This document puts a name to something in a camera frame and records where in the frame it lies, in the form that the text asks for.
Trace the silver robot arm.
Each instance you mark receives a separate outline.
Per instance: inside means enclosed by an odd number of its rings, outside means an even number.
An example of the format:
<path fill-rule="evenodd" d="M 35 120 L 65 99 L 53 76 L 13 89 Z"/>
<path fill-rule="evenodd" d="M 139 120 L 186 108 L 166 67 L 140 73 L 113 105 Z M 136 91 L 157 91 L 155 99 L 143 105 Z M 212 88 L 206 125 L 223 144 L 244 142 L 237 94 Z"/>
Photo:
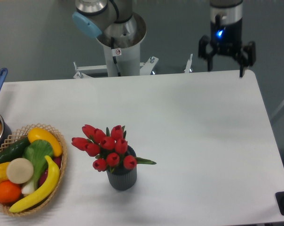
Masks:
<path fill-rule="evenodd" d="M 133 12 L 130 0 L 77 0 L 72 19 L 77 28 L 102 45 L 107 74 L 110 77 L 151 75 L 158 62 L 152 56 L 140 62 L 140 44 L 146 35 L 146 24 Z M 232 57 L 240 65 L 239 76 L 256 61 L 255 42 L 243 45 L 243 1 L 210 1 L 211 35 L 198 43 L 198 57 L 213 69 L 215 55 Z"/>

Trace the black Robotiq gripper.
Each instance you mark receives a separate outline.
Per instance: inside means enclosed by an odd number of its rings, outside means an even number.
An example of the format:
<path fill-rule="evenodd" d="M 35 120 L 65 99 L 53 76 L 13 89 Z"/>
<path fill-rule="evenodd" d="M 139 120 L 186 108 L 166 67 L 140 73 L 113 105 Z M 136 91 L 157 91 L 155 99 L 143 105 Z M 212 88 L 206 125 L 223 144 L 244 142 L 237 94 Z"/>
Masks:
<path fill-rule="evenodd" d="M 246 68 L 256 62 L 256 43 L 254 41 L 242 45 L 242 0 L 211 0 L 210 29 L 211 39 L 204 35 L 198 43 L 198 57 L 207 61 L 207 70 L 213 69 L 213 57 L 236 54 L 239 63 L 239 77 L 243 78 Z"/>

